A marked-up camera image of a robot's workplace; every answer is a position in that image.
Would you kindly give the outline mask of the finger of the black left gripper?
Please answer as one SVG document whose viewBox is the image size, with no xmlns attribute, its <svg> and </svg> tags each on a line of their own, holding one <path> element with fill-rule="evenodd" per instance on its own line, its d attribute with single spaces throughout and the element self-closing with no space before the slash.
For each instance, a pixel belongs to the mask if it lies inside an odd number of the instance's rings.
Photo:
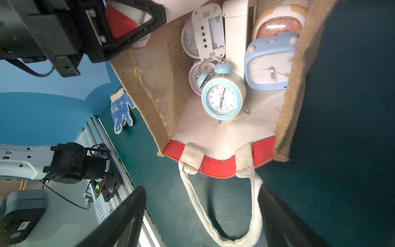
<svg viewBox="0 0 395 247">
<path fill-rule="evenodd" d="M 166 22 L 154 1 L 77 1 L 80 53 L 92 63 L 111 60 Z"/>
</svg>

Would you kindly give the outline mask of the blue twin-bell alarm clock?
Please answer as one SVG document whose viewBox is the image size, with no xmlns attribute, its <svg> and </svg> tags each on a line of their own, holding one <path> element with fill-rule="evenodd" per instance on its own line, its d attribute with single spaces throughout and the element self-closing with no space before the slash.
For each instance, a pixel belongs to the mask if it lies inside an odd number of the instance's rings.
<svg viewBox="0 0 395 247">
<path fill-rule="evenodd" d="M 217 61 L 214 70 L 201 73 L 202 65 L 213 60 Z M 241 112 L 250 115 L 251 112 L 243 107 L 246 100 L 245 82 L 232 71 L 232 66 L 225 59 L 209 57 L 203 60 L 197 77 L 197 85 L 202 89 L 204 110 L 219 124 Z"/>
</svg>

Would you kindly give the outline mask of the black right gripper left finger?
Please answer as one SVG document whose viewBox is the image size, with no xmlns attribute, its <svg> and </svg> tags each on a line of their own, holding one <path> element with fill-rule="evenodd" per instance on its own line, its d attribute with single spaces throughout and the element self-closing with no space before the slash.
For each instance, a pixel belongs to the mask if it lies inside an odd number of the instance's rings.
<svg viewBox="0 0 395 247">
<path fill-rule="evenodd" d="M 146 191 L 142 186 L 133 192 L 78 247 L 136 247 L 146 208 Z"/>
</svg>

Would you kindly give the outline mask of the white rectangular alarm clock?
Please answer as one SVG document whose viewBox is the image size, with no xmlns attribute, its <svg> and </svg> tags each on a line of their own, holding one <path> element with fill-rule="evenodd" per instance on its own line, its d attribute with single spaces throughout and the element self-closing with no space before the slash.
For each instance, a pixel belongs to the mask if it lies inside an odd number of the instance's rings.
<svg viewBox="0 0 395 247">
<path fill-rule="evenodd" d="M 209 57 L 225 56 L 225 36 L 222 9 L 211 3 L 192 12 L 191 16 L 198 54 L 203 61 Z"/>
</svg>

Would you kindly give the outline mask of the red burlap canvas bag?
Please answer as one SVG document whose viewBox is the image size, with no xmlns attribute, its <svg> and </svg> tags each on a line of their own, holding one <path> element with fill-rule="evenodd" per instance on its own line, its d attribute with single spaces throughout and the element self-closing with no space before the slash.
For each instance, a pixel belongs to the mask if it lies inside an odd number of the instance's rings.
<svg viewBox="0 0 395 247">
<path fill-rule="evenodd" d="M 286 162 L 306 75 L 336 1 L 164 1 L 168 20 L 141 48 L 110 63 L 158 148 L 179 164 L 192 206 L 222 247 L 252 247 L 262 232 L 256 168 Z M 248 232 L 220 234 L 190 181 L 251 182 Z"/>
</svg>

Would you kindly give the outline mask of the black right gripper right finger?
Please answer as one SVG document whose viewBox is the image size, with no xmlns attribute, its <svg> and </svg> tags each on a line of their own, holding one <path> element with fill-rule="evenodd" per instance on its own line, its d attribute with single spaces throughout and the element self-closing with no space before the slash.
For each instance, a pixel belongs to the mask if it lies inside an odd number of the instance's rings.
<svg viewBox="0 0 395 247">
<path fill-rule="evenodd" d="M 258 203 L 269 247 L 330 246 L 269 187 L 261 186 Z"/>
</svg>

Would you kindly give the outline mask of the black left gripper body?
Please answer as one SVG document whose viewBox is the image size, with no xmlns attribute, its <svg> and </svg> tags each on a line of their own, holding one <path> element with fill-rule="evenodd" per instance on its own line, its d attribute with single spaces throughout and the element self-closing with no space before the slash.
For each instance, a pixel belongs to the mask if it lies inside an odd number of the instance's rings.
<svg viewBox="0 0 395 247">
<path fill-rule="evenodd" d="M 49 61 L 62 77 L 79 76 L 84 10 L 89 1 L 1 1 L 1 60 L 36 77 L 27 66 Z"/>
</svg>

